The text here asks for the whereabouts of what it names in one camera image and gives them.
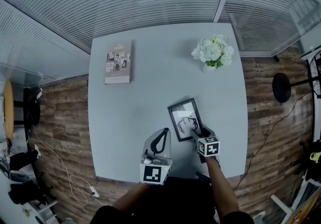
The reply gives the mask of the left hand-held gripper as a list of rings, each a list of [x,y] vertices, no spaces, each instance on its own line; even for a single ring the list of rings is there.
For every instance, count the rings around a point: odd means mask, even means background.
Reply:
[[[171,132],[169,128],[164,128],[155,132],[145,141],[139,165],[140,182],[164,185],[172,164]]]

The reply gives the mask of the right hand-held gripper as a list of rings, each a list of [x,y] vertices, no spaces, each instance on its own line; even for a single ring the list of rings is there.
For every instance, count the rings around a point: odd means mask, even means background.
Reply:
[[[206,158],[215,158],[220,153],[220,141],[215,132],[208,127],[203,127],[202,133],[191,129],[191,136],[196,145],[196,152],[200,163],[206,163]]]

